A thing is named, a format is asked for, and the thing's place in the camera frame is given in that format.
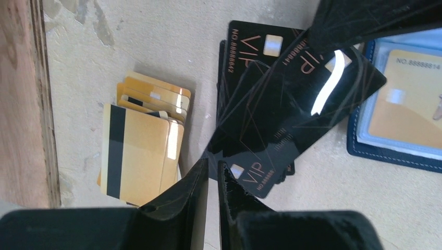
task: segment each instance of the black vip card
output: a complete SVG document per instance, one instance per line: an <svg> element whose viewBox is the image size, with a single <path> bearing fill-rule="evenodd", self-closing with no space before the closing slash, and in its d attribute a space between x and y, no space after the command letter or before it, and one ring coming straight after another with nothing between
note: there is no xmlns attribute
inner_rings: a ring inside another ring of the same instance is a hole
<svg viewBox="0 0 442 250"><path fill-rule="evenodd" d="M251 62L248 66L248 68L245 70L243 75L241 76L241 79L238 83L238 87L235 89L234 94L232 95L232 98L230 99L229 105L234 106L235 103L241 101L241 98L247 94L247 92L250 90L250 88L253 87L254 83L256 83L263 75L264 73L269 69L268 65L263 64L262 62L255 60ZM235 153L238 152L237 147L231 147L230 139L224 138L225 134L222 133L222 131L218 130L217 133L214 134L212 137L213 147L212 151L220 152L224 148L224 156L230 156L231 151ZM262 145L262 142L256 141L253 143L256 146ZM243 148L244 150L242 152L247 152L251 148ZM291 163L287 166L287 170L284 171L284 173L280 177L280 181L277 182L277 184L284 181L286 176L294 175L294 163Z"/></svg>
<svg viewBox="0 0 442 250"><path fill-rule="evenodd" d="M227 162L238 182L264 198L302 152L385 84L353 47L318 54L307 32L226 115L207 154Z"/></svg>
<svg viewBox="0 0 442 250"><path fill-rule="evenodd" d="M259 61L251 62L241 76L237 90L243 90L242 87L245 87L244 94L247 94L247 90L253 87L253 83L257 82L263 76L267 68L268 66ZM241 101L241 96L243 96L243 94L237 91L232 101ZM280 166L284 162L288 163L293 159L293 154L298 154L298 152L296 147L294 145L289 146L289 143L287 143L283 150L274 151L271 148L276 145L272 143L269 144L267 139L263 140L258 131L249 129L247 134L251 136L246 136L245 138L247 138L247 140L245 141L238 137L230 137L226 135L223 130L217 129L203 157L209 159L210 178L217 179L216 167L218 166L218 162L220 160L225 161L233 171L235 177L239 178L241 176L238 181L246 189L256 189L256 193L252 193L257 197L264 198L274 184L284 181L286 175L294 174L293 161L291 161L291 164L287 166L286 169L281 168L278 169L278 171L276 168L269 168L269 166Z"/></svg>
<svg viewBox="0 0 442 250"><path fill-rule="evenodd" d="M219 118L224 116L238 82L251 62L272 65L302 32L266 24L231 21L226 42L223 75L219 91Z"/></svg>
<svg viewBox="0 0 442 250"><path fill-rule="evenodd" d="M223 76L223 63L224 63L224 54L226 51L226 40L222 40L219 43L219 54L218 54L218 82L216 83L216 124L218 124L218 115L219 115L219 101L220 101L220 95L223 95L221 88L221 77Z"/></svg>

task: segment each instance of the blue card holder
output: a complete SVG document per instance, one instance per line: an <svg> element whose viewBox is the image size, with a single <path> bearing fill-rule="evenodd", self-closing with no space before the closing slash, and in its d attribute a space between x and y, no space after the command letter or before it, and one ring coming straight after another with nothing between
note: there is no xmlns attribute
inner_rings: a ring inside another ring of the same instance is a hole
<svg viewBox="0 0 442 250"><path fill-rule="evenodd" d="M413 45L415 42L410 36L401 35L396 37L387 37L386 40L400 42L403 39L409 39L408 44ZM366 45L365 57L369 61L373 61L376 41L370 41ZM442 173L442 161L437 159L425 158L422 156L411 155L407 153L397 152L386 148L371 146L358 142L357 127L361 107L358 107L351 115L348 121L347 131L347 151L350 155L359 156L367 159L383 161L402 165L406 167L418 168L433 172Z"/></svg>

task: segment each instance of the gold card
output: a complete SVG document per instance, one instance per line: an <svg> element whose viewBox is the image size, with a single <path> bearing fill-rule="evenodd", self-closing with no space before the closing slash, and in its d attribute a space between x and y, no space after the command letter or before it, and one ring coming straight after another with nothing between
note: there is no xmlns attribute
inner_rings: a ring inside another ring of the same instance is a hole
<svg viewBox="0 0 442 250"><path fill-rule="evenodd" d="M369 134L442 148L442 57L393 50Z"/></svg>
<svg viewBox="0 0 442 250"><path fill-rule="evenodd" d="M153 110L145 108L143 106L137 105L135 103L131 103L127 100L123 100L120 99L117 102L117 105L123 108L130 108L132 110L138 111L138 112L142 112L142 113L149 113L149 112L153 112Z"/></svg>
<svg viewBox="0 0 442 250"><path fill-rule="evenodd" d="M185 111L189 109L189 98L184 95L177 94L170 90L163 89L162 87L150 84L148 82L143 82L132 77L126 77L124 84L130 89L141 92L152 98L170 103L178 108L184 109Z"/></svg>
<svg viewBox="0 0 442 250"><path fill-rule="evenodd" d="M170 117L177 119L183 123L185 122L187 117L187 112L184 109L178 108L175 105L163 102L156 98L152 98L128 87L124 88L121 99L132 103L137 103L139 106L148 108L153 111L164 110L169 114Z"/></svg>
<svg viewBox="0 0 442 250"><path fill-rule="evenodd" d="M160 194L171 122L110 104L103 117L101 191L144 205Z"/></svg>
<svg viewBox="0 0 442 250"><path fill-rule="evenodd" d="M177 169L176 169L176 173L175 173L175 177L174 177L174 182L172 183L172 185L170 185L170 186L173 186L175 183L177 183L179 180L181 180L181 172L180 172L180 168L179 168L179 165L177 166ZM97 183L97 185L98 186L101 186L101 169L100 169L100 171L98 172L98 178L97 178L97 181L96 181L96 183Z"/></svg>
<svg viewBox="0 0 442 250"><path fill-rule="evenodd" d="M152 78L152 77L148 77L148 76L145 76L143 74L136 73L136 72L133 72L133 71L127 71L126 76L138 79L138 80L140 80L142 82L147 82L147 83L159 86L159 87L161 87L163 89L166 89L166 90L170 90L170 91L175 92L177 94L183 95L183 96L187 97L190 100L191 94L190 94L190 91L187 90L187 89L184 89L184 88L175 86L173 84L170 84L170 83L167 83L167 82L163 82L163 81L160 81L158 79L155 79L155 78Z"/></svg>
<svg viewBox="0 0 442 250"><path fill-rule="evenodd" d="M181 151L183 125L172 121L170 123L169 136L167 137L166 155L159 193L163 193L177 182L178 158Z"/></svg>
<svg viewBox="0 0 442 250"><path fill-rule="evenodd" d="M117 102L121 99L121 96L123 95L123 90L124 90L125 86L126 85L122 82L117 83Z"/></svg>

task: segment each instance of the dusty floor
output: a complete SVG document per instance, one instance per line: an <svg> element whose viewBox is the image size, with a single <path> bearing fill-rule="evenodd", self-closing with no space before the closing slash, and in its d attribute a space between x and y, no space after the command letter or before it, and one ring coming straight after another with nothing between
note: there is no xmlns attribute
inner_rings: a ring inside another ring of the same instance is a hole
<svg viewBox="0 0 442 250"><path fill-rule="evenodd" d="M64 207L122 206L95 183L102 107L127 69L194 91L183 168L214 129L218 43L231 19L306 28L317 0L44 0L47 48ZM294 177L263 202L275 210L354 209L386 249L442 245L442 175L351 157L346 123L297 161ZM206 249L219 249L216 183L210 181Z"/></svg>

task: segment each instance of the card chip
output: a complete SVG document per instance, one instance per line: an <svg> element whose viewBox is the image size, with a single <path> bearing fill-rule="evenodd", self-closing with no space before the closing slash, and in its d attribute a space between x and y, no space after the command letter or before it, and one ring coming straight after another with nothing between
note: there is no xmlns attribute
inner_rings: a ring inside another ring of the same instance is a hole
<svg viewBox="0 0 442 250"><path fill-rule="evenodd" d="M266 35L263 54L278 57L283 46L283 37L278 35Z"/></svg>
<svg viewBox="0 0 442 250"><path fill-rule="evenodd" d="M236 179L239 179L241 174L244 172L244 169L236 164L233 164L230 170L232 171Z"/></svg>

